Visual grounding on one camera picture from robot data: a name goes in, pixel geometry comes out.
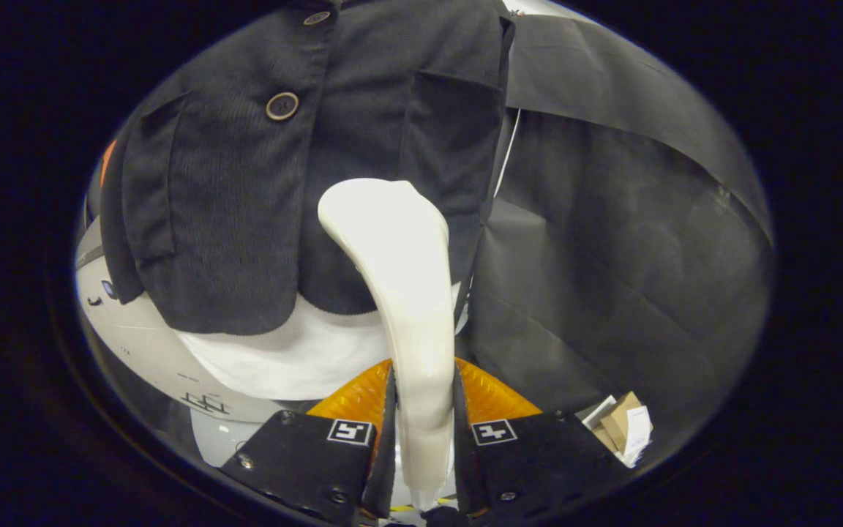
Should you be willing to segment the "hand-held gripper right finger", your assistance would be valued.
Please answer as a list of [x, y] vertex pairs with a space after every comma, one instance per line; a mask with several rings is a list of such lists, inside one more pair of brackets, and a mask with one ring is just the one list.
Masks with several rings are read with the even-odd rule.
[[620, 490], [630, 470], [568, 411], [543, 411], [454, 361], [454, 473], [472, 525], [564, 525]]

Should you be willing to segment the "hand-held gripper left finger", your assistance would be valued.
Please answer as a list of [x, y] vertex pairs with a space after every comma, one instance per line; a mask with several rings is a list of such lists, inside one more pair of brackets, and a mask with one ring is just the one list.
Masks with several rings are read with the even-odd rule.
[[277, 411], [221, 466], [270, 504], [326, 526], [389, 517], [396, 381], [383, 360], [309, 411]]

